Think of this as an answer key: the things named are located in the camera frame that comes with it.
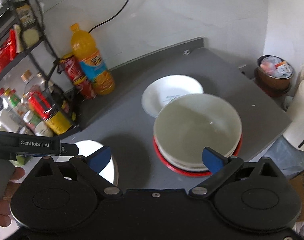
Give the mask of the person left hand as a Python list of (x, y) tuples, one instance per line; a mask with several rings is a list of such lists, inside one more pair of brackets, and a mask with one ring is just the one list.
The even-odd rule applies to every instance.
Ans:
[(15, 171), (5, 188), (3, 197), (0, 199), (0, 226), (2, 227), (7, 227), (11, 224), (10, 200), (21, 185), (16, 181), (22, 179), (24, 176), (25, 170), (23, 168), (15, 168)]

